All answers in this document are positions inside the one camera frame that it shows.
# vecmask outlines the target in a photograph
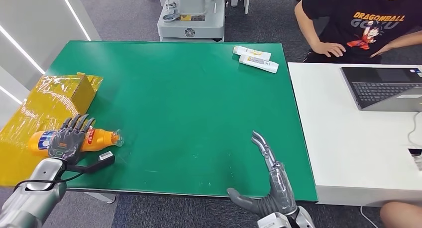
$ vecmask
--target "white wall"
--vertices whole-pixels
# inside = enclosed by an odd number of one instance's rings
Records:
[[[100,40],[80,0],[68,0],[91,40]],[[0,25],[46,71],[69,40],[87,40],[65,0],[0,0]],[[31,90],[41,73],[0,33],[0,68]],[[10,87],[10,93],[21,88]],[[15,110],[0,91],[0,127]]]
[[[3,89],[11,93],[19,101],[28,96],[29,90],[19,83],[12,75],[0,66],[0,85]],[[14,112],[19,108],[20,104],[8,96],[3,91],[0,91],[0,129],[7,123]]]

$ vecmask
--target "white cable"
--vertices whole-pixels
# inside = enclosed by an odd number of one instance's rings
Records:
[[[366,217],[366,215],[365,214],[363,214],[363,211],[362,211],[362,208],[363,208],[363,206],[361,206],[360,207],[360,213],[361,213],[361,215],[365,218],[365,219],[367,219],[375,228],[378,228],[378,226],[376,225],[376,224],[374,224],[372,221],[371,221],[371,219],[369,219],[369,218],[367,218]]]
[[[412,140],[411,140],[411,138],[410,138],[410,136],[412,135],[412,133],[414,133],[415,131],[416,131],[416,118],[418,117],[418,115],[420,114],[421,112],[419,112],[419,113],[416,113],[414,116],[413,116],[413,125],[414,125],[414,127],[413,127],[413,130],[412,131],[410,131],[409,133],[408,133],[408,141],[413,145],[413,146],[415,146],[415,147],[419,147],[419,148],[421,148],[422,147],[422,145],[419,145],[419,144],[417,144],[417,143],[414,143]]]

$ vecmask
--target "white tube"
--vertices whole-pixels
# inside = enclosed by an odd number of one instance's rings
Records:
[[[239,58],[239,62],[241,64],[250,65],[274,74],[277,73],[278,70],[277,63],[248,55],[241,55]]]
[[[270,60],[270,57],[271,57],[271,53],[262,52],[262,51],[259,51],[259,50],[253,50],[253,49],[249,49],[249,48],[239,46],[239,45],[236,45],[233,48],[233,54],[250,55],[250,56],[260,58],[260,59],[263,59],[263,60]]]

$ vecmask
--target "white machine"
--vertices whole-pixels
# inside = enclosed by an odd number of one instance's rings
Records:
[[[166,0],[158,19],[160,41],[224,41],[226,0]]]

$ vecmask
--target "goku graphic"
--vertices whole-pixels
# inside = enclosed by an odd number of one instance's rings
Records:
[[[374,43],[377,41],[374,39],[375,36],[382,33],[382,26],[381,23],[378,21],[370,21],[368,22],[368,26],[363,31],[363,35],[359,40],[353,40],[347,43],[350,47],[359,46],[361,49],[369,50],[369,44]]]

